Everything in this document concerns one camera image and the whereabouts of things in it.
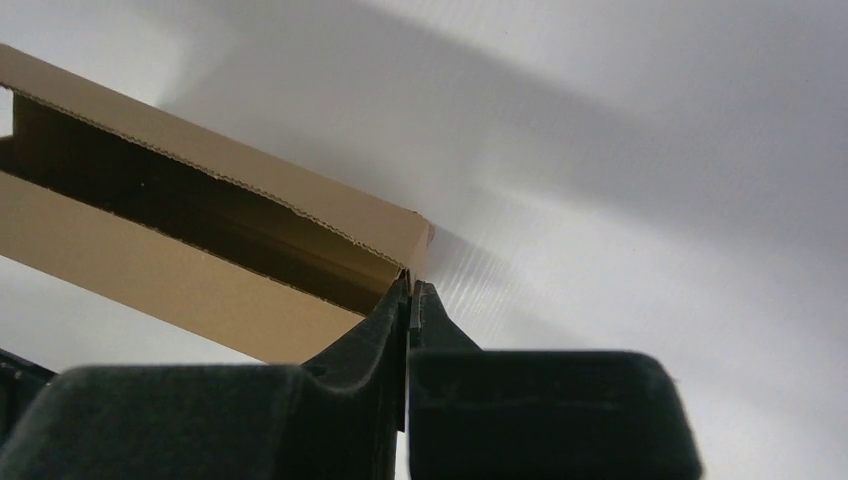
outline cardboard edge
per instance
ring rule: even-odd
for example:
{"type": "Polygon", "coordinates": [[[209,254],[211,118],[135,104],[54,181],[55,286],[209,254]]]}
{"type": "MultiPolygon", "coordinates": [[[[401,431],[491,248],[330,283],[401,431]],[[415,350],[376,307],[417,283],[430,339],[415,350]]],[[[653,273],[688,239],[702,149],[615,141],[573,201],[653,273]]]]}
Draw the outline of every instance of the cardboard edge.
{"type": "MultiPolygon", "coordinates": [[[[245,183],[243,181],[240,181],[240,180],[238,180],[238,179],[236,179],[232,176],[224,175],[224,174],[216,172],[216,171],[214,171],[210,168],[204,167],[202,165],[198,165],[198,164],[196,164],[196,163],[194,163],[194,162],[192,162],[192,161],[190,161],[186,158],[182,158],[180,155],[177,155],[177,154],[175,154],[171,151],[168,151],[167,149],[164,149],[164,148],[159,147],[157,145],[143,141],[139,138],[134,137],[133,135],[118,131],[114,128],[109,127],[108,125],[101,124],[101,123],[97,122],[96,120],[93,120],[91,118],[87,118],[84,115],[78,114],[77,112],[75,112],[73,110],[70,110],[70,109],[65,108],[61,105],[58,105],[58,104],[56,104],[56,103],[54,103],[54,102],[52,102],[52,101],[50,101],[46,98],[43,98],[41,95],[38,95],[38,94],[36,94],[32,91],[27,90],[22,85],[22,84],[26,83],[25,79],[24,80],[17,79],[18,80],[17,82],[16,81],[8,81],[4,77],[5,74],[3,73],[3,70],[5,69],[9,73],[12,73],[11,70],[14,69],[15,66],[17,66],[18,64],[22,64],[23,68],[28,67],[30,69],[32,69],[32,68],[35,68],[37,70],[40,69],[41,71],[37,71],[36,73],[39,73],[39,74],[42,74],[42,75],[45,75],[45,74],[51,75],[52,74],[52,75],[60,75],[61,77],[64,77],[64,78],[57,79],[57,81],[61,81],[61,80],[74,81],[74,82],[77,82],[77,83],[84,83],[86,85],[86,87],[91,87],[91,88],[96,87],[97,89],[102,89],[104,91],[104,93],[108,93],[110,95],[118,96],[118,97],[122,98],[122,100],[124,100],[124,101],[129,101],[130,104],[132,104],[136,108],[143,106],[143,107],[146,107],[147,109],[150,109],[152,111],[157,112],[157,114],[167,115],[168,117],[173,117],[173,119],[179,120],[180,122],[182,122],[182,124],[184,126],[190,126],[193,129],[202,130],[206,134],[213,134],[213,135],[215,135],[216,138],[226,139],[226,141],[228,141],[228,142],[232,142],[234,144],[237,144],[239,147],[245,148],[246,149],[245,151],[250,150],[251,153],[259,153],[262,156],[268,156],[270,158],[274,158],[274,157],[271,157],[270,155],[264,154],[263,152],[260,152],[256,149],[252,149],[252,148],[250,148],[246,145],[240,144],[239,142],[236,142],[232,139],[228,139],[228,138],[223,137],[221,135],[215,134],[214,132],[203,129],[202,127],[194,125],[194,124],[187,122],[185,120],[179,119],[177,117],[174,117],[173,115],[168,115],[167,113],[162,112],[161,110],[158,110],[155,107],[151,107],[151,106],[146,105],[142,102],[138,102],[137,100],[132,99],[132,98],[126,96],[126,95],[122,95],[122,94],[115,92],[113,90],[110,90],[110,89],[108,89],[104,86],[101,86],[99,84],[91,82],[90,80],[87,80],[83,77],[80,77],[80,76],[75,75],[71,72],[68,72],[64,69],[56,67],[56,66],[49,64],[47,62],[43,62],[43,61],[41,61],[41,60],[39,60],[35,57],[32,57],[32,56],[24,53],[24,52],[20,52],[16,49],[12,48],[9,45],[0,44],[0,86],[13,91],[15,94],[25,96],[25,97],[31,99],[32,101],[38,102],[38,103],[40,103],[40,104],[42,104],[42,105],[44,105],[48,108],[51,108],[53,110],[56,110],[58,112],[65,114],[65,115],[68,115],[72,118],[75,118],[76,120],[84,122],[87,125],[90,125],[94,128],[98,128],[100,130],[106,131],[106,132],[108,132],[112,135],[116,135],[116,136],[124,139],[125,141],[137,144],[137,145],[139,145],[143,148],[146,148],[150,151],[153,151],[153,152],[158,153],[160,155],[163,155],[167,158],[170,158],[171,160],[174,160],[174,161],[180,162],[182,164],[188,165],[192,168],[195,168],[195,169],[203,172],[206,175],[212,176],[213,178],[225,180],[225,181],[227,181],[227,182],[229,182],[233,185],[236,185],[240,188],[244,188],[245,190],[250,191],[250,192],[252,192],[256,195],[263,196],[263,197],[265,197],[265,198],[267,198],[267,199],[269,199],[269,200],[271,200],[271,201],[273,201],[273,202],[275,202],[279,205],[282,205],[286,208],[289,208],[295,214],[297,214],[301,217],[304,217],[304,218],[306,218],[306,219],[308,219],[308,220],[310,220],[310,221],[312,221],[312,222],[314,222],[318,225],[321,225],[323,228],[326,228],[327,230],[333,232],[334,234],[339,235],[340,237],[342,237],[342,238],[346,239],[347,241],[353,243],[354,245],[365,249],[369,253],[371,253],[371,254],[373,254],[373,255],[377,256],[378,258],[381,258],[385,261],[388,261],[389,263],[391,263],[391,264],[393,264],[397,267],[401,267],[401,268],[406,267],[406,268],[415,269],[415,268],[418,267],[418,265],[416,265],[416,264],[421,263],[420,258],[418,258],[420,256],[419,251],[418,251],[418,245],[416,245],[413,248],[412,251],[409,251],[406,248],[401,248],[400,250],[405,250],[405,251],[400,255],[398,255],[399,252],[395,252],[394,255],[387,254],[387,253],[381,251],[380,249],[375,248],[374,246],[372,246],[368,242],[365,242],[363,240],[355,238],[352,234],[347,233],[343,229],[333,225],[331,222],[324,221],[321,218],[319,218],[318,216],[304,210],[303,208],[300,208],[300,207],[292,204],[291,202],[286,201],[283,198],[280,198],[276,195],[273,195],[273,194],[271,194],[267,191],[264,191],[264,190],[262,190],[262,189],[260,189],[256,186],[253,186],[253,185],[250,185],[250,184],[245,183]]],[[[301,167],[297,167],[296,165],[290,164],[288,162],[286,162],[286,163],[287,163],[288,166],[291,166],[292,168],[297,168],[297,169],[303,170],[303,172],[309,173],[310,175],[314,175],[315,178],[321,178],[321,179],[323,179],[323,181],[332,182],[331,180],[326,179],[326,177],[322,177],[318,174],[315,174],[314,172],[310,172],[308,170],[302,169],[301,167]]],[[[332,182],[332,184],[334,186],[338,185],[338,187],[340,187],[340,188],[345,188],[347,190],[350,190],[351,192],[356,192],[357,194],[364,196],[363,198],[369,197],[373,200],[377,200],[381,203],[385,203],[386,205],[391,205],[388,202],[383,202],[382,200],[376,199],[376,197],[370,196],[370,195],[368,195],[364,192],[360,192],[360,191],[354,190],[354,189],[352,189],[348,186],[338,184],[338,182],[332,182]]],[[[426,219],[424,219],[421,215],[419,215],[415,212],[403,209],[402,207],[399,207],[399,206],[396,206],[396,205],[392,205],[392,206],[399,209],[399,210],[403,210],[403,211],[409,213],[410,214],[410,223],[419,223],[420,222],[421,224],[428,224],[426,219]]]]}

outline open cardboard box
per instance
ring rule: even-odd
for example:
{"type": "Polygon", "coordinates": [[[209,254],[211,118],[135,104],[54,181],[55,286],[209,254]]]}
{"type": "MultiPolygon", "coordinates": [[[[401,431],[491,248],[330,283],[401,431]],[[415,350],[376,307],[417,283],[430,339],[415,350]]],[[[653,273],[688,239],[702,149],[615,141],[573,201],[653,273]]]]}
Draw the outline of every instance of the open cardboard box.
{"type": "Polygon", "coordinates": [[[0,255],[286,363],[424,267],[414,212],[8,46],[0,85],[0,255]]]}

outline clamp jaw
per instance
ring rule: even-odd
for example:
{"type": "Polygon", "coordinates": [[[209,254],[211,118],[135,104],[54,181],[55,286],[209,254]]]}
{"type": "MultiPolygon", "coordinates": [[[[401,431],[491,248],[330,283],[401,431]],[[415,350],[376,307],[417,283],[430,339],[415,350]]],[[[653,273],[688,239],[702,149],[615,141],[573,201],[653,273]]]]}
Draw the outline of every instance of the clamp jaw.
{"type": "Polygon", "coordinates": [[[481,350],[398,279],[303,365],[85,367],[44,388],[0,477],[689,480],[674,383],[629,352],[481,350]]]}

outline corrugated cardboard edge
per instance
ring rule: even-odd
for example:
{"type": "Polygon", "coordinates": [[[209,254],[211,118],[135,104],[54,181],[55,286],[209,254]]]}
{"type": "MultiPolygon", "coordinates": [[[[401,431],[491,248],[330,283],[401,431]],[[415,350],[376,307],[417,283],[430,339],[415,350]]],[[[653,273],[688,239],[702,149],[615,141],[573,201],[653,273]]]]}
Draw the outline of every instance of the corrugated cardboard edge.
{"type": "Polygon", "coordinates": [[[262,195],[399,267],[419,272],[425,266],[427,242],[422,243],[421,238],[429,236],[430,225],[415,212],[240,144],[7,45],[0,45],[0,86],[262,195]]]}
{"type": "Polygon", "coordinates": [[[0,254],[265,362],[303,362],[362,319],[2,172],[0,204],[0,254]]]}

